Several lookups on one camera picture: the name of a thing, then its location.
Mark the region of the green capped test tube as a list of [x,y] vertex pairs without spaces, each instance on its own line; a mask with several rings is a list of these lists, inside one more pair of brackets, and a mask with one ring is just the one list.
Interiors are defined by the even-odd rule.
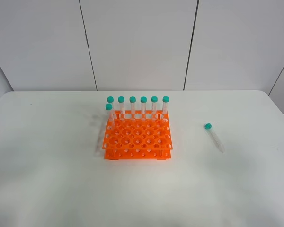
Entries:
[[225,148],[223,146],[223,143],[221,142],[221,140],[219,139],[217,133],[215,132],[212,124],[210,123],[206,123],[204,125],[204,129],[207,131],[207,133],[211,136],[213,142],[215,143],[215,146],[218,148],[218,150],[221,152],[221,153],[224,153],[225,152]]

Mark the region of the row test tube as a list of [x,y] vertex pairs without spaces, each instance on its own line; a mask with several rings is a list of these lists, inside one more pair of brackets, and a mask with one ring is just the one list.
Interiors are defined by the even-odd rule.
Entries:
[[156,96],[152,96],[151,102],[152,102],[151,112],[152,112],[153,117],[155,117],[155,115],[157,114],[158,98]]
[[119,102],[120,114],[123,115],[125,114],[124,97],[123,96],[118,97],[118,102]]
[[109,104],[111,104],[112,110],[114,110],[114,109],[115,109],[115,108],[114,108],[114,98],[113,98],[112,96],[109,96],[109,97],[107,98],[107,102],[108,102]]
[[136,98],[135,98],[134,96],[131,96],[130,99],[129,99],[129,101],[130,101],[130,107],[131,107],[131,114],[132,114],[132,115],[135,115],[135,110],[136,110],[136,108],[135,108]]
[[142,96],[140,99],[141,102],[141,114],[145,116],[146,114],[146,103],[147,103],[147,98],[145,96]]
[[163,101],[162,114],[165,115],[168,112],[169,97],[168,96],[164,96],[162,101]]

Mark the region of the orange plastic test tube rack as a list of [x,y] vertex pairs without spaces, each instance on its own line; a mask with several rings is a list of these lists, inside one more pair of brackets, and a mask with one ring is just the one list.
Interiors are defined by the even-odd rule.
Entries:
[[114,121],[107,121],[102,149],[105,159],[170,159],[173,149],[169,115],[158,110],[145,115],[137,110],[121,114],[115,111]]

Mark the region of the front left racked test tube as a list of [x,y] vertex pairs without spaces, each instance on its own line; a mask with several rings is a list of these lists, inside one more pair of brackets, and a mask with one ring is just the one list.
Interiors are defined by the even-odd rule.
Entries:
[[106,110],[108,113],[108,122],[111,127],[114,127],[115,126],[115,118],[114,118],[115,111],[114,111],[113,105],[111,103],[106,104]]

